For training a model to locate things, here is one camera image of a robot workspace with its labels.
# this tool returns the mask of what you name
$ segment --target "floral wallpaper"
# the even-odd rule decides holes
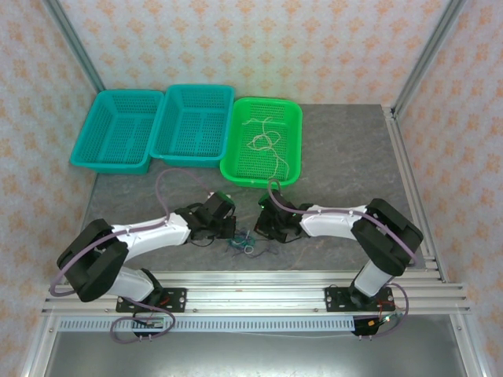
[[[0,2],[0,375],[18,376],[94,175],[70,167],[96,93],[40,0]]]
[[[109,89],[392,105],[448,0],[62,0]]]
[[[503,371],[503,2],[467,1],[401,127],[449,278],[469,284]]]

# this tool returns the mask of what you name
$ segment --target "string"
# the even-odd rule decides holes
[[[257,123],[261,123],[262,124],[262,133],[259,134],[259,135],[257,135],[257,136],[255,136],[255,137],[253,137],[253,140],[251,140],[247,144],[247,146],[252,151],[257,151],[257,152],[272,151],[274,153],[274,156],[276,157],[276,167],[274,168],[273,175],[271,175],[267,179],[271,179],[271,178],[274,178],[276,176],[277,169],[280,166],[280,161],[286,165],[286,175],[285,175],[285,177],[287,178],[288,177],[288,173],[290,172],[290,166],[288,165],[288,163],[284,159],[282,159],[277,154],[276,149],[273,148],[273,146],[275,146],[279,142],[279,140],[281,140],[281,135],[279,134],[279,132],[273,131],[273,130],[270,130],[270,131],[266,132],[266,123],[269,122],[269,119],[272,119],[272,117],[265,118],[263,121],[260,121],[260,120],[257,120],[255,118],[252,118],[252,119],[248,120],[246,123],[243,123],[243,126],[246,126],[250,122],[257,122]],[[277,135],[277,139],[276,139],[275,142],[273,142],[271,140],[271,138],[269,137],[269,134],[276,134]],[[256,142],[259,141],[259,140],[261,140],[261,139],[265,139],[266,142],[267,142],[267,145],[264,145],[263,147],[257,147]]]

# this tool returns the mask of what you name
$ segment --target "plastic basket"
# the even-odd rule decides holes
[[[94,100],[70,162],[106,174],[145,174],[163,93],[105,90]]]
[[[230,86],[170,86],[150,155],[177,167],[218,167],[226,154],[233,101]]]
[[[270,149],[256,151],[249,147],[254,137],[265,131],[275,131],[281,138],[273,146],[282,161]],[[255,144],[261,148],[266,141]],[[222,175],[236,185],[266,188],[274,174],[282,186],[299,179],[302,149],[302,110],[298,104],[273,98],[241,98],[234,103],[227,154],[220,163]]]

